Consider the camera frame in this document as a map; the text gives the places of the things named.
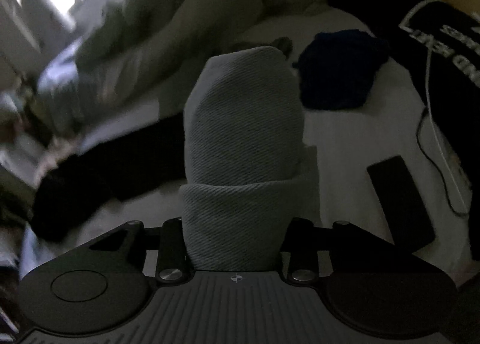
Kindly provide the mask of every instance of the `navy blue cloth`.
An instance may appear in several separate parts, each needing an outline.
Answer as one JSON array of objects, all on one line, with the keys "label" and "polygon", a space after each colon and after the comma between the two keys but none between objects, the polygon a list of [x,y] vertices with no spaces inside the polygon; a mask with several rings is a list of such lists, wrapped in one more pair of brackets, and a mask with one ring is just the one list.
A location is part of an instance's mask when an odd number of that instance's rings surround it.
[{"label": "navy blue cloth", "polygon": [[388,57],[388,42],[366,32],[318,33],[293,64],[300,72],[303,106],[318,110],[362,106]]}]

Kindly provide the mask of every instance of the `gray fabric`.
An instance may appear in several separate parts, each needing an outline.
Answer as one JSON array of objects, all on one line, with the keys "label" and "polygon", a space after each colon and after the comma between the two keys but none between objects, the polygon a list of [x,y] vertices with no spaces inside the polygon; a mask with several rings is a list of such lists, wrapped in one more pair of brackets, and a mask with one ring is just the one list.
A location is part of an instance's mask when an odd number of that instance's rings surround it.
[{"label": "gray fabric", "polygon": [[[162,6],[157,0],[150,2]],[[47,68],[39,80],[38,113],[57,135],[70,136],[108,117],[153,84],[164,84],[177,70],[188,68],[188,60],[201,57],[204,64],[206,55],[251,27],[262,8],[262,0],[183,0],[161,30],[112,59],[89,69],[77,69],[73,59],[57,60],[50,66],[56,71]],[[177,87],[189,88],[197,77]]]},{"label": "gray fabric", "polygon": [[269,270],[293,217],[319,216],[316,148],[273,47],[211,58],[184,111],[183,231],[196,269]]}]

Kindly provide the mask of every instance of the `folded towel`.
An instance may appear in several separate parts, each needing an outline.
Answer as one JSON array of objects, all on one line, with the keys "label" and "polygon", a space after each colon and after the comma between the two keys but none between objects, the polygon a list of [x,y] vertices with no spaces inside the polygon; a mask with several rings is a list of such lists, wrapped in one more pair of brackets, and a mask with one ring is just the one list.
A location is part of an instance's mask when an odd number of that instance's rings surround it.
[{"label": "folded towel", "polygon": [[276,48],[206,64],[184,111],[183,231],[196,269],[274,269],[291,219],[319,216],[301,106]]}]

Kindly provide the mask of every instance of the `phone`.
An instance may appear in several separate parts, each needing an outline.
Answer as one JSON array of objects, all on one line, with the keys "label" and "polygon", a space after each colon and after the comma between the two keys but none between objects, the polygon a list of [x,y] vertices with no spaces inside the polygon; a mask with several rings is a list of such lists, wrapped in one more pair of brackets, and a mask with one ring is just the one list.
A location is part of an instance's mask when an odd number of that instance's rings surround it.
[{"label": "phone", "polygon": [[423,200],[399,155],[367,168],[395,246],[412,253],[435,240]]}]

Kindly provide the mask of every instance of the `white bedsheet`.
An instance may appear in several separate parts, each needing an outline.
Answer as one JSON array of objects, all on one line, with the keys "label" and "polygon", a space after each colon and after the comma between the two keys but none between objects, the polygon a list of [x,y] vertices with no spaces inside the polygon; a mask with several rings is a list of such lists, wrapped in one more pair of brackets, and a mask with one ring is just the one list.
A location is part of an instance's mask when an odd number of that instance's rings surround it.
[{"label": "white bedsheet", "polygon": [[[315,17],[270,19],[247,31],[242,40],[270,42],[279,36],[289,36],[294,45],[289,59],[292,62],[316,33],[354,28],[367,30],[353,16],[331,9]],[[118,135],[123,126],[131,131],[135,125],[144,126],[154,121],[158,108],[152,101],[155,102],[155,98],[143,99],[138,108],[108,121],[108,129],[101,126],[95,129],[88,137],[87,146],[104,140],[105,134],[111,137],[111,131]],[[318,148],[320,217],[323,226],[331,226],[334,221],[343,219],[391,242],[388,225],[366,168],[399,154],[417,184],[437,236],[417,255],[443,269],[460,285],[476,274],[480,265],[470,257],[466,221],[456,218],[448,208],[440,176],[417,147],[415,130],[422,109],[422,101],[409,73],[390,60],[378,72],[364,107],[354,111],[306,112],[304,142]],[[422,129],[421,141],[426,152],[446,174],[428,122]],[[457,179],[464,198],[470,201],[469,189],[460,177]],[[454,207],[460,209],[449,179],[447,184]],[[171,183],[124,205],[103,207],[80,229],[71,232],[61,245],[40,241],[28,229],[23,243],[21,277],[37,265],[124,222],[139,219],[146,227],[153,227],[180,216],[182,208],[177,196],[180,185],[181,182]],[[154,260],[155,253],[150,253],[145,274],[153,274]]]}]

